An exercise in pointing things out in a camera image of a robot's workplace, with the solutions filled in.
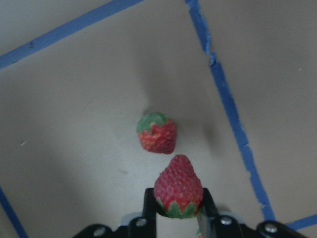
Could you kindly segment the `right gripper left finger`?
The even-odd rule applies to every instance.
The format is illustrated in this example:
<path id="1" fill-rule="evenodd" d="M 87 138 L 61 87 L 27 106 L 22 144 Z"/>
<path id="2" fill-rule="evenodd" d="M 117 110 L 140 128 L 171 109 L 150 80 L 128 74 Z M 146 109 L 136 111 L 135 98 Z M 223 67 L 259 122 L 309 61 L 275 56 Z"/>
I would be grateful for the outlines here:
<path id="1" fill-rule="evenodd" d="M 119 228 L 121 238 L 156 238 L 157 237 L 158 204 L 154 197 L 154 189 L 146 188 L 141 212 L 124 215 Z"/>

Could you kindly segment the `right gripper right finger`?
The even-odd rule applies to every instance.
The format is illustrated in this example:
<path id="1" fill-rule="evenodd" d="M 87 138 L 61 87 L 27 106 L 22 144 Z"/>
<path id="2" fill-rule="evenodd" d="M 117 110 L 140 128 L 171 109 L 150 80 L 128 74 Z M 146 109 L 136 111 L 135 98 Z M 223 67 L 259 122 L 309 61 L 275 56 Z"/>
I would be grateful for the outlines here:
<path id="1" fill-rule="evenodd" d="M 231 212 L 219 212 L 211 193 L 203 188 L 201 210 L 197 215 L 199 229 L 204 238 L 243 238 L 238 216 Z"/>

